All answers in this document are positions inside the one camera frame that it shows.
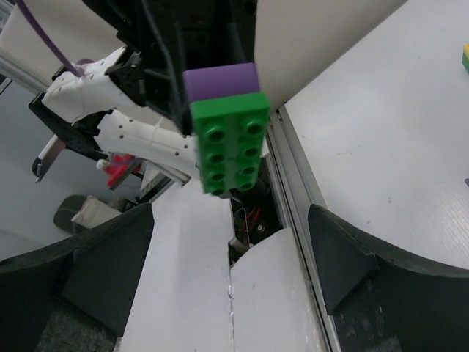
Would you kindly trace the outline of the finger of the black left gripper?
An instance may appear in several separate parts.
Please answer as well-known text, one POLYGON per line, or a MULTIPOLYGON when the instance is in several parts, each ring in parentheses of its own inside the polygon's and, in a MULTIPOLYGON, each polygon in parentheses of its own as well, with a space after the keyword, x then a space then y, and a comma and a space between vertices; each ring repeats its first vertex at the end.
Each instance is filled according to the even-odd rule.
POLYGON ((176 70, 254 61, 256 1, 176 1, 176 70))
POLYGON ((148 107, 170 119, 182 134, 193 133, 188 102, 182 87, 177 54, 157 20, 169 22, 162 1, 85 1, 84 4, 116 29, 125 44, 105 76, 136 105, 148 107))

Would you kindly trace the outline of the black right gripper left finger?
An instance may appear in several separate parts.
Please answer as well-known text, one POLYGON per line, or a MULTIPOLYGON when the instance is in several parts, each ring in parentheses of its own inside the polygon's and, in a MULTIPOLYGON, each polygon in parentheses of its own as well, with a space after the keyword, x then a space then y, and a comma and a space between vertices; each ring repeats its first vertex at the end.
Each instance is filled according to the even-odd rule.
POLYGON ((2 351, 113 351, 124 334, 154 219, 139 205, 1 262, 2 351))

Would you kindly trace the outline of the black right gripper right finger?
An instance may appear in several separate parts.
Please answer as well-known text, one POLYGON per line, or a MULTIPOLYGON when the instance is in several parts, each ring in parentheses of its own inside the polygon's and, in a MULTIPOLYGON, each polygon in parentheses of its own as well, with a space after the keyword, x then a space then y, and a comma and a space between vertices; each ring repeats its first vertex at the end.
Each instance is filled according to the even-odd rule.
POLYGON ((405 251, 319 205, 308 222, 343 351, 468 350, 468 270, 405 251))

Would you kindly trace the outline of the purple lego brick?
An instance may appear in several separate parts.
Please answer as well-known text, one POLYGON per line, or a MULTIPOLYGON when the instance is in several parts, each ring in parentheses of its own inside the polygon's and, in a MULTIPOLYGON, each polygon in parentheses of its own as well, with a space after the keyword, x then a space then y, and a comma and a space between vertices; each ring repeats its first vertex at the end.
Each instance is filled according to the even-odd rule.
POLYGON ((261 91, 253 62, 186 70, 182 76, 190 103, 261 91))

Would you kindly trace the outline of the green plate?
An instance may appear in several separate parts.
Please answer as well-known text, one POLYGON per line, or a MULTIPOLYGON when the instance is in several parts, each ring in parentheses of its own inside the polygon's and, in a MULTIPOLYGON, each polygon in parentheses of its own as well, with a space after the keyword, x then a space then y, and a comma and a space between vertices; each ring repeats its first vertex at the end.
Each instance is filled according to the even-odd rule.
POLYGON ((199 100, 191 104, 204 193, 247 191, 258 178, 270 120, 263 92, 199 100))

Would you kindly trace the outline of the left arm base joint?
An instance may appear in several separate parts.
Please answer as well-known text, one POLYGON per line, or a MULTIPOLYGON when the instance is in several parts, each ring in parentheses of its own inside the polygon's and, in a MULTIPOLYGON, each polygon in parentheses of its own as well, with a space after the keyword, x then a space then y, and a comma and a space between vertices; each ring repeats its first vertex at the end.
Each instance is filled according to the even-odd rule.
POLYGON ((229 242, 229 263, 234 265, 251 247, 282 229, 270 181, 259 177, 247 191, 231 198, 234 238, 229 242))

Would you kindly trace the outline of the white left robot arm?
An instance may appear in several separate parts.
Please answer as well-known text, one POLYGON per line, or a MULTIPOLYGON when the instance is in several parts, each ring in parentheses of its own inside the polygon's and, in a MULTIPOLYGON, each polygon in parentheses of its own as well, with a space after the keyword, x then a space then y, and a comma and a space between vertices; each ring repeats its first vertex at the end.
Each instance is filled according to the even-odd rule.
POLYGON ((142 158, 205 192, 257 180, 270 104, 254 61, 255 1, 88 1, 122 47, 63 67, 30 103, 66 148, 142 158))

